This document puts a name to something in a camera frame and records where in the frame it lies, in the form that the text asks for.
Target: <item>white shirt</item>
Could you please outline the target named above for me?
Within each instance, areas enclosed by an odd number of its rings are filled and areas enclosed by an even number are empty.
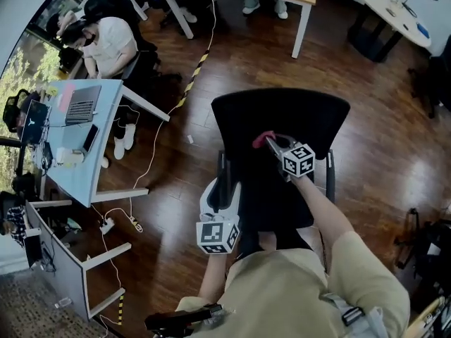
[[[132,30],[128,24],[114,17],[103,18],[98,22],[99,41],[83,47],[85,58],[92,57],[99,72],[106,75],[121,55],[121,50],[132,40],[137,48]]]

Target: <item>power strip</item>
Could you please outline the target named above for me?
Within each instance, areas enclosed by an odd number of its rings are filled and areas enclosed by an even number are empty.
[[[103,225],[101,225],[101,227],[100,227],[101,233],[103,235],[105,235],[106,233],[108,233],[111,230],[112,227],[114,227],[113,219],[111,219],[111,218],[106,219],[105,223]]]

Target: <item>round white table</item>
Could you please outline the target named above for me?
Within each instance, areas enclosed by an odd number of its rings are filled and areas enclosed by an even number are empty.
[[[348,40],[363,56],[376,63],[384,61],[387,54],[402,36],[405,36],[410,41],[425,48],[431,45],[431,38],[424,35],[418,29],[418,24],[426,29],[425,25],[420,22],[418,18],[415,18],[400,1],[364,1],[364,7],[347,34]],[[363,28],[363,24],[371,10],[379,15],[381,21],[374,31],[369,32]],[[387,24],[391,26],[395,33],[385,44],[383,44],[378,36]]]

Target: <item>keyboard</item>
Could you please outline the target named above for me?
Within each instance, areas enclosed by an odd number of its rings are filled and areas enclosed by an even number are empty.
[[[93,100],[70,103],[66,114],[66,122],[86,123],[92,121],[93,105]]]

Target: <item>white sneaker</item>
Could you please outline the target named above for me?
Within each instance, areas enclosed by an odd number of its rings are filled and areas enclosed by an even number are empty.
[[[114,137],[114,157],[120,160],[125,155],[124,139]]]
[[[180,8],[180,10],[182,11],[183,16],[185,16],[185,19],[187,22],[189,22],[190,24],[195,24],[197,23],[197,18],[196,15],[192,15],[187,8],[182,7]]]
[[[279,19],[286,20],[288,18],[288,13],[284,11],[283,13],[277,14],[277,16],[279,17]]]
[[[124,135],[124,148],[125,150],[130,150],[133,146],[133,141],[135,138],[136,125],[135,124],[127,124],[125,126],[125,135]]]
[[[255,10],[257,10],[259,7],[260,7],[260,3],[258,3],[254,8],[244,7],[242,10],[242,13],[245,15],[249,15],[250,13],[253,13]]]
[[[106,156],[104,156],[104,157],[101,159],[100,166],[103,167],[103,168],[105,168],[105,169],[107,169],[107,168],[110,166],[110,161],[108,160],[108,158],[107,158]]]

